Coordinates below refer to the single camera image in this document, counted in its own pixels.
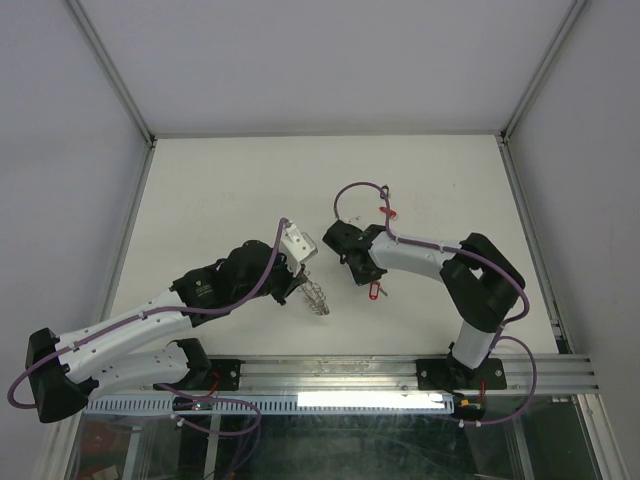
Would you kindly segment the red key tag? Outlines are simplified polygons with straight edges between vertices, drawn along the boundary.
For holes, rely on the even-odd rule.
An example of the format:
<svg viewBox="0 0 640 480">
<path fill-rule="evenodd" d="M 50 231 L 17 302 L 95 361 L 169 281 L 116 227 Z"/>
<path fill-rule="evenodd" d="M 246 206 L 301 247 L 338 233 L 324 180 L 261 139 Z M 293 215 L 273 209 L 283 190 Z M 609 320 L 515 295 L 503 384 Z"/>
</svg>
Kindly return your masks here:
<svg viewBox="0 0 640 480">
<path fill-rule="evenodd" d="M 391 208 L 387 208 L 385 206 L 381 206 L 379 208 L 379 211 L 381 213 L 383 213 L 384 215 L 388 216 L 391 220 L 396 220 L 398 217 L 398 214 L 395 210 L 391 209 Z"/>
</svg>

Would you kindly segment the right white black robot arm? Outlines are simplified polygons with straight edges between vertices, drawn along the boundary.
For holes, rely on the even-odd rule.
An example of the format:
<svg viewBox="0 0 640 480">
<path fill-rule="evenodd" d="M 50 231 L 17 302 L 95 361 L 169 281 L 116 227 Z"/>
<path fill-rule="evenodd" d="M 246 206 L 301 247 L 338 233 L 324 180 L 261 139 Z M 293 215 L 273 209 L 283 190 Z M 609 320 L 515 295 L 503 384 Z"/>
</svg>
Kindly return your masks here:
<svg viewBox="0 0 640 480">
<path fill-rule="evenodd" d="M 522 275 L 484 235 L 472 233 L 459 243 L 394 238 L 382 225 L 366 229 L 336 221 L 323 242 L 349 267 L 358 286 L 379 281 L 390 270 L 405 271 L 441 282 L 462 326 L 444 361 L 427 373 L 428 387 L 479 390 L 498 386 L 494 369 L 484 371 L 507 314 L 521 299 Z"/>
</svg>

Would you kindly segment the red handled key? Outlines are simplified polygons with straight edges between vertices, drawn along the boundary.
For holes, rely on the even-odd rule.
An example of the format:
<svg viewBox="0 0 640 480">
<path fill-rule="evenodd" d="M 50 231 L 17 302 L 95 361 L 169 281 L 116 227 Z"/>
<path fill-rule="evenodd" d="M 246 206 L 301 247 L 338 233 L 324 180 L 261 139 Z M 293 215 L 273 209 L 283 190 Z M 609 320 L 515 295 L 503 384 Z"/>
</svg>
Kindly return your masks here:
<svg viewBox="0 0 640 480">
<path fill-rule="evenodd" d="M 376 301 L 381 297 L 387 297 L 388 293 L 382 287 L 379 280 L 373 281 L 369 286 L 368 297 L 372 301 Z"/>
</svg>

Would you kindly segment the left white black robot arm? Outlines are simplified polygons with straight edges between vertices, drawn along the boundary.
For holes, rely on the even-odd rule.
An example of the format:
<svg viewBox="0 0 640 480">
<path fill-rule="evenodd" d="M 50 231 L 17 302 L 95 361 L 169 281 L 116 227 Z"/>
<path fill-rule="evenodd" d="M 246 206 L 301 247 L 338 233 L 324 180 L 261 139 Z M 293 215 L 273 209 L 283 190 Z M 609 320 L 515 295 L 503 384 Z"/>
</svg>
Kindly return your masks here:
<svg viewBox="0 0 640 480">
<path fill-rule="evenodd" d="M 25 362 L 31 409 L 49 424 L 143 384 L 201 387 L 209 377 L 209 358 L 199 340 L 183 335 L 254 298 L 285 304 L 305 282 L 306 262 L 316 252 L 301 238 L 275 247 L 249 240 L 128 313 L 65 334 L 49 328 L 32 333 Z"/>
</svg>

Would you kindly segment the metal disc with key rings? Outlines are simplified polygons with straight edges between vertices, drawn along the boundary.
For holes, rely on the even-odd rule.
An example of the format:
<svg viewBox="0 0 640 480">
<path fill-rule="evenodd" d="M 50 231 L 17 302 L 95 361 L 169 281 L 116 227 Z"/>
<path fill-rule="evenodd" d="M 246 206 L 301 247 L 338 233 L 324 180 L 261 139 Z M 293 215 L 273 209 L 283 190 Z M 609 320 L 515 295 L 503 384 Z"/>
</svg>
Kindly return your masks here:
<svg viewBox="0 0 640 480">
<path fill-rule="evenodd" d="M 315 315 L 326 316 L 330 314 L 327 297 L 317 283 L 307 278 L 306 282 L 300 286 L 300 291 L 306 305 Z"/>
</svg>

